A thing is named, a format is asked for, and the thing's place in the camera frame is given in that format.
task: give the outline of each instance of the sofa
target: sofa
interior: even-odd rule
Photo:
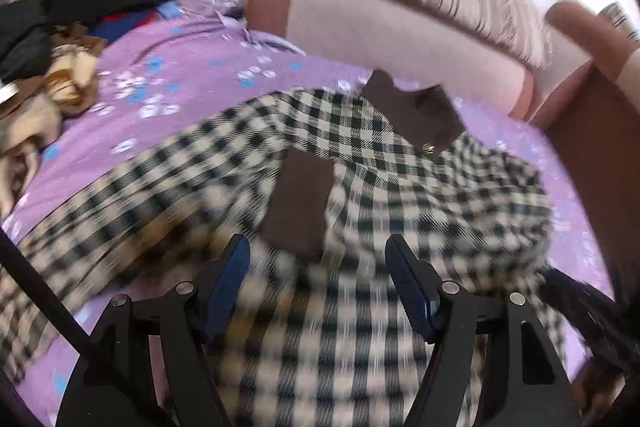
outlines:
[[[544,68],[411,0],[247,0],[248,27],[309,54],[442,84],[542,130],[572,177],[616,298],[640,295],[640,52],[610,18],[559,2]]]

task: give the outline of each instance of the purple bedsheet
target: purple bedsheet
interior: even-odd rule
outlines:
[[[217,18],[152,23],[108,47],[100,60],[100,98],[86,115],[65,123],[62,137],[44,153],[27,193],[3,228],[19,241],[71,195],[117,164],[224,108],[256,96],[296,87],[327,87],[355,93],[370,71],[305,57],[225,28]],[[418,89],[415,82],[398,82]],[[535,128],[454,99],[468,130],[487,146],[506,150],[537,165],[554,202],[552,263],[577,280],[610,294],[609,280],[574,186],[552,147]],[[138,280],[134,298],[160,295],[168,282]],[[90,331],[108,299],[106,291],[76,314]],[[584,350],[566,328],[569,375]],[[54,425],[76,352],[57,338],[27,370],[19,394],[44,425]]]

